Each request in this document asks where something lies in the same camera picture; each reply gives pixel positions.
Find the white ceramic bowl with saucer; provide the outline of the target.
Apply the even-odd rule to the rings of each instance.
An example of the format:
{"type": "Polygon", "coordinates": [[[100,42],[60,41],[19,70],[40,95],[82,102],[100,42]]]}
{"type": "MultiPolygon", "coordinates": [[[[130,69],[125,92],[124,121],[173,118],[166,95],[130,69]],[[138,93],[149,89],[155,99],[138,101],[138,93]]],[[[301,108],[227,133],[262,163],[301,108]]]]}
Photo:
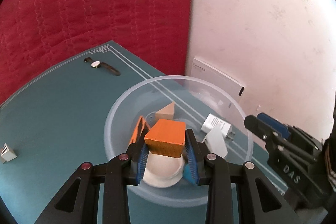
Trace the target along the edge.
{"type": "Polygon", "coordinates": [[[183,177],[185,161],[180,158],[152,154],[148,155],[143,180],[155,188],[169,188],[183,177]]]}

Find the tall white zebra wedge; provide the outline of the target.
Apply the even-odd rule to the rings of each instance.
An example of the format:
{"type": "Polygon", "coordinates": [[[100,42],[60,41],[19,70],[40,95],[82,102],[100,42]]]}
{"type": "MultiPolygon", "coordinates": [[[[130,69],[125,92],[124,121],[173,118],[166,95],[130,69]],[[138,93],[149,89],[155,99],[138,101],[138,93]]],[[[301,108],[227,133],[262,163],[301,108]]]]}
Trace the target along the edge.
{"type": "Polygon", "coordinates": [[[214,153],[223,159],[228,155],[228,149],[224,137],[219,129],[215,128],[206,134],[202,143],[206,145],[210,153],[214,153]]]}

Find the orange striped wedge block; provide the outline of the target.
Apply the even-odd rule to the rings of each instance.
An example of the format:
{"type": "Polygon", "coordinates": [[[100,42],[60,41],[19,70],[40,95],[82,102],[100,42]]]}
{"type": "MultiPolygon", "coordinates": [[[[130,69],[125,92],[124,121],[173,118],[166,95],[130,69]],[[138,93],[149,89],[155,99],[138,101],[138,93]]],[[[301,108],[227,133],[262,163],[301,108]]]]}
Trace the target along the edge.
{"type": "Polygon", "coordinates": [[[145,135],[145,143],[152,154],[180,158],[185,146],[186,124],[160,119],[145,135]]]}

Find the white usb charger plug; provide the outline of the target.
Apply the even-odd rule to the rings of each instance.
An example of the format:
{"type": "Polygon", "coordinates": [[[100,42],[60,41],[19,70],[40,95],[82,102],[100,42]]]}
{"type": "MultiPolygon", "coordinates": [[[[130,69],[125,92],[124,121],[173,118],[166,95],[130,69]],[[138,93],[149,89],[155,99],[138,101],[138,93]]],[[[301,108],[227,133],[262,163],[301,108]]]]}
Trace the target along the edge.
{"type": "Polygon", "coordinates": [[[215,128],[219,129],[224,138],[233,139],[235,136],[235,133],[232,131],[232,124],[213,114],[209,114],[201,126],[201,131],[208,134],[215,128]]]}

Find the large orange wedge block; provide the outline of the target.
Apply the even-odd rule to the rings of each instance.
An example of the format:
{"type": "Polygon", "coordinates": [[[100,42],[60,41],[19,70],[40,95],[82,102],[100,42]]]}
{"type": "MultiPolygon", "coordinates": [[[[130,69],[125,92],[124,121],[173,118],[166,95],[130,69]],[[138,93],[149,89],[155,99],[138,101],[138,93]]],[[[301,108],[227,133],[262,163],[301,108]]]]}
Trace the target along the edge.
{"type": "Polygon", "coordinates": [[[141,137],[142,131],[151,129],[150,125],[147,123],[146,119],[141,115],[136,123],[136,126],[131,135],[129,144],[137,143],[141,137]]]}

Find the large beige wooden wedge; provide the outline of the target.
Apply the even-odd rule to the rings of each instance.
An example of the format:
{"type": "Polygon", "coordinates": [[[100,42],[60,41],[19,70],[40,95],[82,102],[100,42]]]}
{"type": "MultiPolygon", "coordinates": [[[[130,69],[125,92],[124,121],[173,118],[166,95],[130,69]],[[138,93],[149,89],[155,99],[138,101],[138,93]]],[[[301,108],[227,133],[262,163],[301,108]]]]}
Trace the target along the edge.
{"type": "Polygon", "coordinates": [[[171,102],[155,113],[155,120],[160,119],[173,120],[175,114],[175,102],[171,102]]]}

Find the white zebra striped wedge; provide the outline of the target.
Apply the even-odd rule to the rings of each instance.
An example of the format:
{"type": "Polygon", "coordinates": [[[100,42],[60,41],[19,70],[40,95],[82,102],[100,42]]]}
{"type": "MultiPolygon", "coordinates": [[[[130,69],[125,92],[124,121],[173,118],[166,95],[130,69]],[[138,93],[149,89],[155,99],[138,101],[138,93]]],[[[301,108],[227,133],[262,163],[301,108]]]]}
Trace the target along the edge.
{"type": "Polygon", "coordinates": [[[1,162],[9,162],[17,158],[14,150],[11,149],[6,143],[3,145],[1,149],[1,162]]]}

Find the blue wedge block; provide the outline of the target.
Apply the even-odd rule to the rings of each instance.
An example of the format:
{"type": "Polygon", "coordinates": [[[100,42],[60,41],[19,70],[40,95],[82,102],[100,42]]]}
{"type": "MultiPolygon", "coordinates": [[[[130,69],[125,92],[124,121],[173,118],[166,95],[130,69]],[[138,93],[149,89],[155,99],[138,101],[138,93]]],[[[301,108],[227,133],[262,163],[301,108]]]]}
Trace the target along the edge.
{"type": "Polygon", "coordinates": [[[183,169],[183,178],[189,182],[190,184],[195,185],[195,180],[192,177],[191,171],[190,171],[190,165],[185,164],[184,169],[183,169]]]}

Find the clear plastic basin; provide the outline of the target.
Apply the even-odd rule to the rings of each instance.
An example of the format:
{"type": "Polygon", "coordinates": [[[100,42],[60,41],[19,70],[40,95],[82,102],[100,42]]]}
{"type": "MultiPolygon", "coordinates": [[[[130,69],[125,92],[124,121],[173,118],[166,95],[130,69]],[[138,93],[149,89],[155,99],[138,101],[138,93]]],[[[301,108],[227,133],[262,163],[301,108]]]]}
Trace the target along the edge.
{"type": "Polygon", "coordinates": [[[185,131],[227,162],[252,158],[253,139],[244,127],[239,105],[242,87],[226,81],[213,84],[187,76],[159,76],[125,91],[105,121],[108,159],[124,153],[142,131],[149,135],[143,179],[131,186],[134,194],[170,207],[194,207],[207,202],[206,186],[196,186],[185,151],[185,131]]]}

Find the teal table mat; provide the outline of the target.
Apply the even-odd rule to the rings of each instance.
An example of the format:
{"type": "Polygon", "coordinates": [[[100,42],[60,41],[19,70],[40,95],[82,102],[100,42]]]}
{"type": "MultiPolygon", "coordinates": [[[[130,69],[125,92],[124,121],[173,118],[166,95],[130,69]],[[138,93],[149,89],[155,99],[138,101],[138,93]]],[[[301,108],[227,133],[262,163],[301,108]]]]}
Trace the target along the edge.
{"type": "MultiPolygon", "coordinates": [[[[81,163],[110,160],[104,146],[110,109],[129,88],[161,75],[108,42],[54,66],[1,106],[1,144],[17,154],[1,165],[1,198],[18,223],[34,223],[81,163]],[[91,68],[83,61],[86,57],[111,65],[121,75],[91,68]]],[[[284,193],[286,185],[267,159],[267,152],[253,144],[250,160],[284,193]]]]}

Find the red quilted blanket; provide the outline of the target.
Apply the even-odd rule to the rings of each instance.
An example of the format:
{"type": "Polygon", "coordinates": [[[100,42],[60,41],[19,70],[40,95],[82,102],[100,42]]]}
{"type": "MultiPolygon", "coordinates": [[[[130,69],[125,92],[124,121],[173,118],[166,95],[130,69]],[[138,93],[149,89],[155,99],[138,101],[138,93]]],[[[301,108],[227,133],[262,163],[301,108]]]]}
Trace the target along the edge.
{"type": "Polygon", "coordinates": [[[46,69],[110,40],[181,75],[191,0],[3,0],[1,100],[46,69]]]}

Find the white wall panel box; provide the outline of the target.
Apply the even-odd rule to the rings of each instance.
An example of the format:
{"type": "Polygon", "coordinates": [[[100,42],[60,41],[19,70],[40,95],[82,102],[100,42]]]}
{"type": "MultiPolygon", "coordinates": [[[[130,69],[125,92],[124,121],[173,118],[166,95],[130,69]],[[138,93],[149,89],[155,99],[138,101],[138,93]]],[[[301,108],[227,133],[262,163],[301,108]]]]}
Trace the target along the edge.
{"type": "Polygon", "coordinates": [[[208,63],[194,57],[191,63],[191,77],[205,80],[212,83],[227,92],[237,102],[240,101],[245,86],[231,76],[216,69],[208,63]]]}

